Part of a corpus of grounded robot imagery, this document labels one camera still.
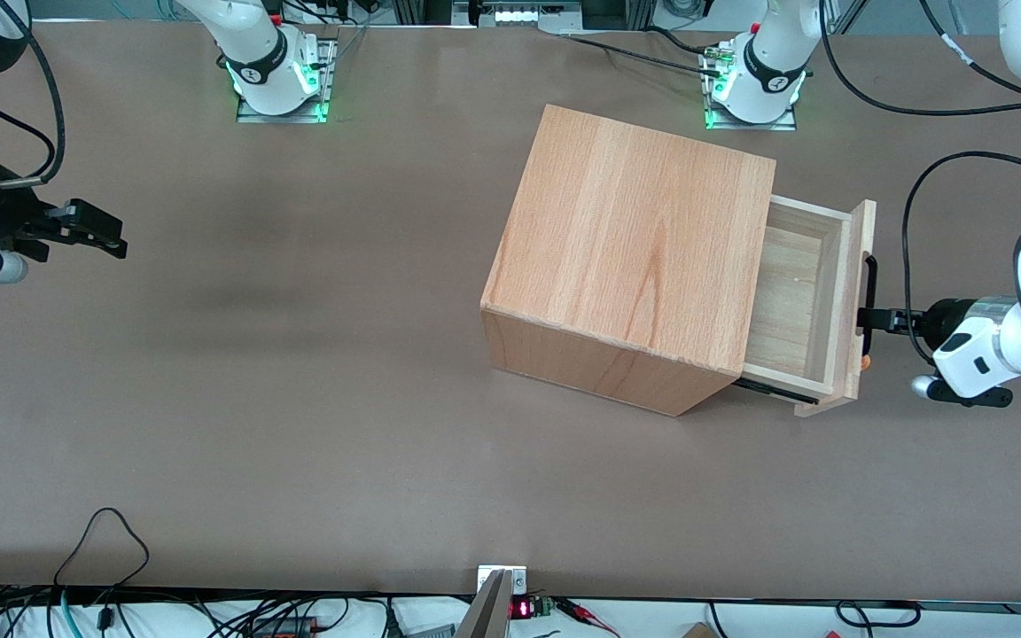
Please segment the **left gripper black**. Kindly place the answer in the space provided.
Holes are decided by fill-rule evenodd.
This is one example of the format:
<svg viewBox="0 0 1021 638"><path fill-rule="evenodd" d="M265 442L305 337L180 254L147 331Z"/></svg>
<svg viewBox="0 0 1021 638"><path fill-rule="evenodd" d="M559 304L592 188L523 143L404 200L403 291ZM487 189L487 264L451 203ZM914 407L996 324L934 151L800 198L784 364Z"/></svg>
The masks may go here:
<svg viewBox="0 0 1021 638"><path fill-rule="evenodd" d="M977 300L940 300L927 311L908 311L906 308L860 307L856 311L856 327L864 338L871 338L874 331L907 336L912 332L922 339L929 350L939 350L949 336L956 332Z"/></svg>

